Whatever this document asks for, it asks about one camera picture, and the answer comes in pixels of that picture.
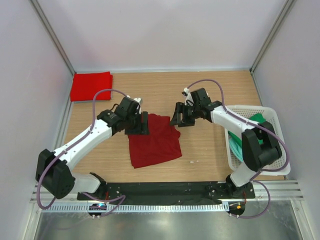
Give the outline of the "dark red t shirt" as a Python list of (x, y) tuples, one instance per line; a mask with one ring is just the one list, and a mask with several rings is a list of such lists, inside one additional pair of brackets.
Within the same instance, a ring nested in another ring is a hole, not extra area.
[(181, 133), (170, 125), (169, 116), (148, 115), (148, 135), (129, 135), (131, 165), (148, 167), (178, 159), (182, 156)]

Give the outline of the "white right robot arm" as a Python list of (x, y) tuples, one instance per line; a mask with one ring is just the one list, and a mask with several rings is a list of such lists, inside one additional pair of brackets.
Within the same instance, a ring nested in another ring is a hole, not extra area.
[(184, 102), (177, 102), (170, 125), (191, 127), (196, 119), (219, 125), (241, 139), (242, 163), (226, 178), (227, 188), (236, 192), (254, 179), (263, 168), (273, 164), (283, 153), (273, 125), (250, 121), (226, 107), (223, 101), (212, 101), (204, 88), (185, 88)]

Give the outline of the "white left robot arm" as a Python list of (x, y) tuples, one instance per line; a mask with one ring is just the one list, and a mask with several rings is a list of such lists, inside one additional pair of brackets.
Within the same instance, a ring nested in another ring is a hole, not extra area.
[(148, 113), (141, 110), (141, 98), (124, 97), (114, 110), (102, 111), (77, 137), (54, 151), (38, 155), (35, 179), (56, 199), (68, 194), (88, 193), (101, 198), (106, 181), (96, 173), (74, 173), (73, 169), (90, 151), (115, 134), (148, 135)]

